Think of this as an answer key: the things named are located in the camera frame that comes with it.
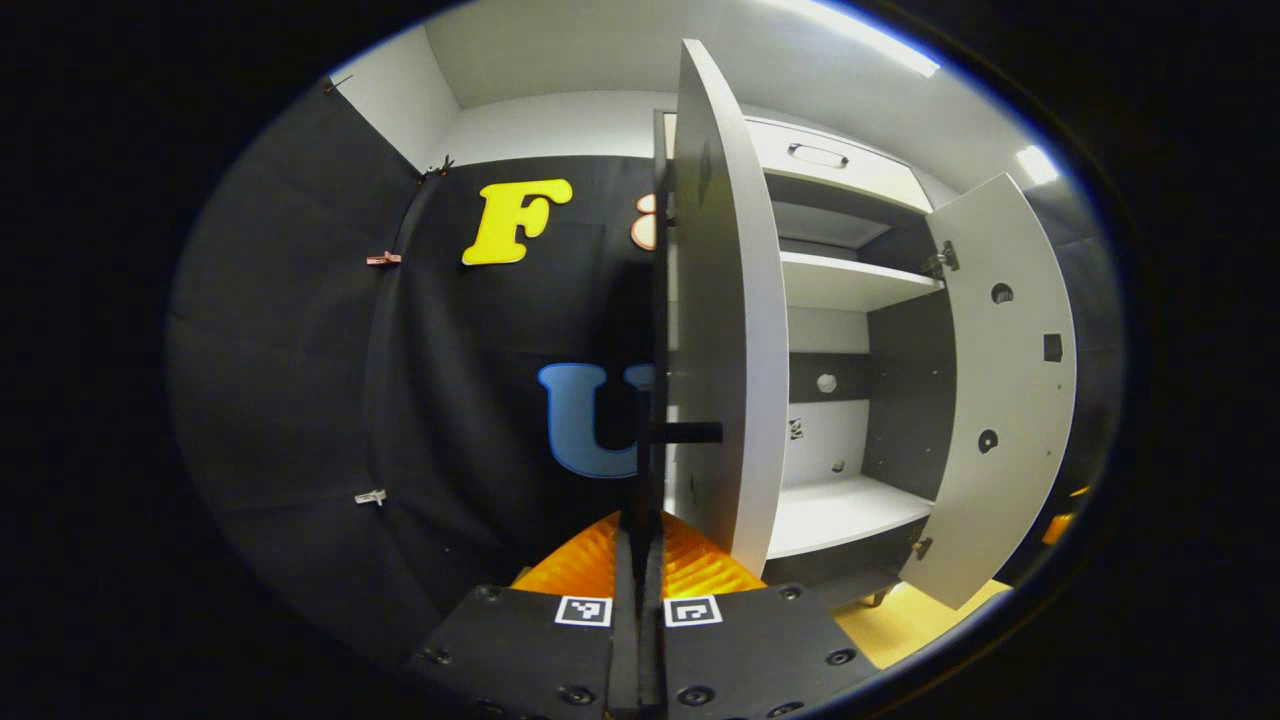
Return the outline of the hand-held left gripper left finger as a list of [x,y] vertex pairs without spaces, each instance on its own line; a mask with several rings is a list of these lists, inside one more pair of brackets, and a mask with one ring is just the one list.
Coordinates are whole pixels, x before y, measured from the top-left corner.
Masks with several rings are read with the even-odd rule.
[[467,591],[404,661],[447,719],[620,719],[635,708],[631,544],[618,512],[508,585]]

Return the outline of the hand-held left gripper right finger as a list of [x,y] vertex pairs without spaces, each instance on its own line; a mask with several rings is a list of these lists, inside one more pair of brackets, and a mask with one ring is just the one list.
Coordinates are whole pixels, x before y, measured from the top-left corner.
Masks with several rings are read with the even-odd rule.
[[641,698],[659,719],[806,719],[878,667],[818,594],[769,585],[663,512],[646,560]]

